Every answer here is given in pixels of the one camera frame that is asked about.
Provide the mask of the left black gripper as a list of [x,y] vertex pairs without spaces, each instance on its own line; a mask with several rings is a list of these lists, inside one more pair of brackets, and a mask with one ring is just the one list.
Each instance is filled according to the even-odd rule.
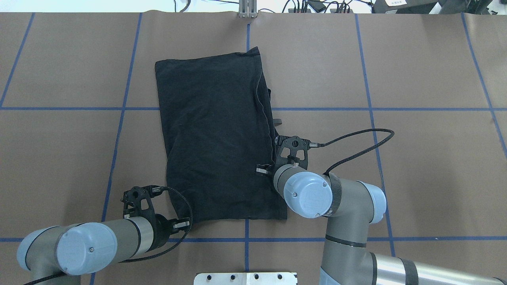
[[168,220],[165,216],[155,213],[151,199],[168,191],[166,186],[134,186],[123,193],[121,202],[124,204],[123,214],[130,218],[142,217],[152,227],[153,240],[149,249],[161,247],[174,231],[185,231],[191,228],[191,219]]

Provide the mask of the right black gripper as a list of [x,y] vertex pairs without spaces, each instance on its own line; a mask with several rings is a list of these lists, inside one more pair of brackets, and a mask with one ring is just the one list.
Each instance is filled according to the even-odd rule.
[[308,169],[308,150],[310,140],[297,136],[288,137],[279,135],[275,138],[276,159],[275,164],[257,164],[256,175],[273,175],[273,169],[278,170],[286,164]]

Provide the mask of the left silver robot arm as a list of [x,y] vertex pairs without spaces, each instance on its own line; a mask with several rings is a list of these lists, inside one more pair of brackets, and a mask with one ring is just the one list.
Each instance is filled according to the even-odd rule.
[[[186,218],[167,219],[154,211],[152,199],[173,192],[189,210]],[[18,246],[16,258],[31,273],[31,285],[79,285],[81,276],[116,263],[134,263],[160,257],[176,245],[147,256],[183,231],[182,243],[193,225],[190,202],[168,186],[134,186],[123,193],[123,216],[106,222],[51,226],[33,231]]]

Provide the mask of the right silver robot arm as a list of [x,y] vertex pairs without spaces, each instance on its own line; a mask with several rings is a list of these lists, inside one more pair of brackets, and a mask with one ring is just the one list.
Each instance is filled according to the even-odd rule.
[[327,144],[293,136],[274,139],[275,161],[256,172],[272,179],[274,190],[301,217],[327,218],[319,268],[321,285],[505,285],[506,280],[377,255],[366,249],[369,226],[380,222],[387,199],[377,186],[331,173],[308,171],[307,152]]

